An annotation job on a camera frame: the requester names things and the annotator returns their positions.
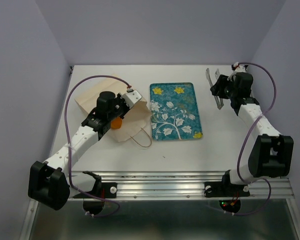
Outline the metal serving tongs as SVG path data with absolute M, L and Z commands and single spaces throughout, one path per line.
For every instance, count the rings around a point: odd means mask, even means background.
M 208 80 L 208 83 L 210 85 L 210 91 L 211 91 L 212 95 L 214 96 L 216 106 L 219 110 L 221 110 L 224 106 L 224 100 L 219 95 L 219 89 L 218 89 L 217 82 L 216 83 L 212 82 L 209 68 L 207 68 L 205 70 L 205 76 L 206 76 L 206 79 Z

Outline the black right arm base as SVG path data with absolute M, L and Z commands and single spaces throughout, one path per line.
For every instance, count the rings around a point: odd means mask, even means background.
M 206 198 L 218 198 L 219 206 L 226 213 L 237 214 L 241 209 L 241 197 L 249 197 L 247 185 L 224 184 L 221 181 L 204 182 L 203 195 Z

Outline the orange twisted fake bread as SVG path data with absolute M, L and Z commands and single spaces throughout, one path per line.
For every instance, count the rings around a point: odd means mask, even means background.
M 122 127 L 122 124 L 123 124 L 123 120 L 120 117 L 117 117 L 111 122 L 110 127 L 113 130 L 118 130 Z

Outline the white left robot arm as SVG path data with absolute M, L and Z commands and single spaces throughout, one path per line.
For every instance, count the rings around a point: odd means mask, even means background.
M 102 91 L 96 106 L 83 120 L 73 137 L 44 162 L 36 161 L 30 168 L 28 196 L 53 210 L 60 210 L 79 193 L 89 198 L 104 196 L 101 176 L 91 171 L 83 171 L 74 176 L 72 168 L 84 153 L 96 144 L 110 130 L 111 123 L 123 119 L 134 105 L 142 99 L 137 90 L 115 94 Z

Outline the beige paper bag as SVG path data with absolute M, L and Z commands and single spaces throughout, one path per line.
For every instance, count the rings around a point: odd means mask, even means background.
M 94 107 L 97 106 L 97 98 L 101 92 L 110 91 L 117 94 L 127 92 L 127 85 L 115 78 L 105 77 L 104 80 L 89 87 L 83 93 L 75 97 L 75 102 L 78 104 L 82 112 L 88 114 Z M 147 121 L 150 119 L 151 111 L 147 107 L 147 100 L 142 99 L 137 102 L 134 107 L 124 116 L 122 127 L 120 129 L 109 130 L 109 135 L 116 142 L 125 142 L 133 139 L 140 131 L 144 130 Z

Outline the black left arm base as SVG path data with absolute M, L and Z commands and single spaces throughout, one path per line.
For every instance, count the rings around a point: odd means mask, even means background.
M 90 171 L 72 176 L 70 199 L 82 199 L 82 208 L 91 218 L 108 217 L 116 214 L 121 208 L 115 201 L 117 197 L 116 182 L 102 183 L 102 177 Z

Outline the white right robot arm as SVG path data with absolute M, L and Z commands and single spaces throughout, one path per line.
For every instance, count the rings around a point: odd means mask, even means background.
M 219 75 L 210 91 L 217 100 L 230 100 L 236 115 L 250 128 L 255 139 L 247 164 L 227 170 L 221 181 L 205 182 L 207 197 L 229 197 L 240 193 L 249 196 L 245 186 L 262 177 L 285 177 L 290 172 L 294 140 L 282 135 L 262 113 L 259 102 L 251 95 L 253 76 L 236 72 Z

